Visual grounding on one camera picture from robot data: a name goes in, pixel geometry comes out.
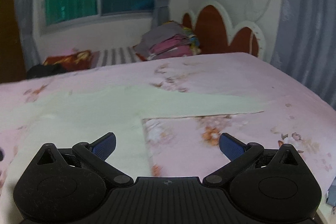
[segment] wooden door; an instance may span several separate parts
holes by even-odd
[[[26,78],[14,0],[0,0],[0,83]]]

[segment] folded clothes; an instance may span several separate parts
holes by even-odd
[[[61,64],[55,65],[36,65],[27,71],[27,79],[48,77],[68,72]]]
[[[167,22],[142,36],[134,47],[143,61],[200,54],[199,41],[191,29]]]

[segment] striped mattress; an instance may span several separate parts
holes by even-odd
[[[93,53],[91,68],[141,62],[132,47],[112,48]]]

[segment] red wooden headboard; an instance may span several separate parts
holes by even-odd
[[[192,28],[192,19],[188,13],[183,16],[183,25]],[[227,31],[221,14],[213,5],[204,7],[198,15],[194,25],[194,33],[200,41],[202,54],[218,54],[227,52],[250,53],[252,30],[249,27],[241,28],[228,43]],[[255,34],[252,38],[252,55],[258,57],[259,45]]]

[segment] crosshair marking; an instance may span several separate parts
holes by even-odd
[[[164,182],[164,184],[166,184],[167,186],[169,186],[170,184],[172,184],[173,182],[171,181],[171,180],[166,180],[165,182]]]

